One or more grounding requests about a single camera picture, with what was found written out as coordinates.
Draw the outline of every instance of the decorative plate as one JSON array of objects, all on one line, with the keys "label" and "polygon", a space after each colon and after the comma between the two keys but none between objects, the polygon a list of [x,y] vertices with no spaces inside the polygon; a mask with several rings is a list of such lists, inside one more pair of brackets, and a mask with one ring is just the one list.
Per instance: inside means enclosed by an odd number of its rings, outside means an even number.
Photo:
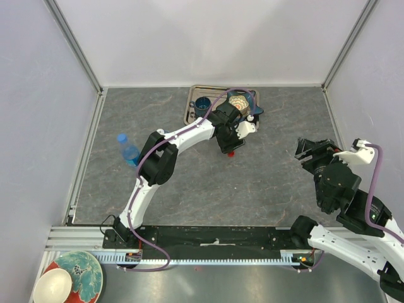
[{"label": "decorative plate", "polygon": [[96,303],[102,290],[102,269],[95,257],[86,251],[70,251],[53,261],[45,270],[66,270],[73,288],[65,303]]}]

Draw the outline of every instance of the plastic bottle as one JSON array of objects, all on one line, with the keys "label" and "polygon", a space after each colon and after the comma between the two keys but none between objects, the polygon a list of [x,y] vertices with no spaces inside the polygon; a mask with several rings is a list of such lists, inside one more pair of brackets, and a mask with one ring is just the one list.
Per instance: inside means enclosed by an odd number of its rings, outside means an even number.
[{"label": "plastic bottle", "polygon": [[126,134],[118,134],[117,140],[123,159],[125,159],[129,166],[137,167],[140,155],[138,148],[128,141]]}]

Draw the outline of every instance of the metal tray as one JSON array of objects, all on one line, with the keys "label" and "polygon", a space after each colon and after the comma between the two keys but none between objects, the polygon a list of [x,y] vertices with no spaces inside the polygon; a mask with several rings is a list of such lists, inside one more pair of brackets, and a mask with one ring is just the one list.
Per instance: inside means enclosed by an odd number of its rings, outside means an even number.
[{"label": "metal tray", "polygon": [[[189,106],[190,101],[195,101],[199,97],[208,97],[210,101],[213,101],[225,90],[228,90],[229,87],[220,87],[220,86],[204,86],[204,85],[194,85],[189,89],[188,100],[185,106],[185,114],[184,114],[184,123],[186,125],[194,122],[196,120],[195,111],[192,107]],[[213,106],[213,110],[224,101],[226,101],[227,94],[224,95],[219,101]],[[255,90],[255,100],[257,102],[257,106],[259,106],[259,92]]]}]

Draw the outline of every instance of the blue mug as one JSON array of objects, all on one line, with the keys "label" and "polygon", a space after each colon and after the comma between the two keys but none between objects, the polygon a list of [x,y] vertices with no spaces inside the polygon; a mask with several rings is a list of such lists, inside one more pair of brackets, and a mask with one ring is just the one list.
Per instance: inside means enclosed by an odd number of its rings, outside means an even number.
[{"label": "blue mug", "polygon": [[190,101],[189,107],[195,110],[196,117],[203,117],[208,112],[212,103],[210,102],[208,97],[200,97],[196,99],[196,101]]}]

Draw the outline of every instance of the white backdrop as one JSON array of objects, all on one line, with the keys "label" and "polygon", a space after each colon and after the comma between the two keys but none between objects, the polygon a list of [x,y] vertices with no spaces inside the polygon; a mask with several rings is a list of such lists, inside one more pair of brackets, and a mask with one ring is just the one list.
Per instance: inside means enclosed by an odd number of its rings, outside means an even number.
[{"label": "white backdrop", "polygon": [[[404,227],[404,1],[380,1],[329,88],[348,147],[364,138],[384,148],[376,194]],[[357,168],[368,190],[372,167]]]},{"label": "white backdrop", "polygon": [[57,0],[104,86],[324,81],[366,0]]},{"label": "white backdrop", "polygon": [[43,1],[0,1],[0,302],[28,302],[97,93]]}]

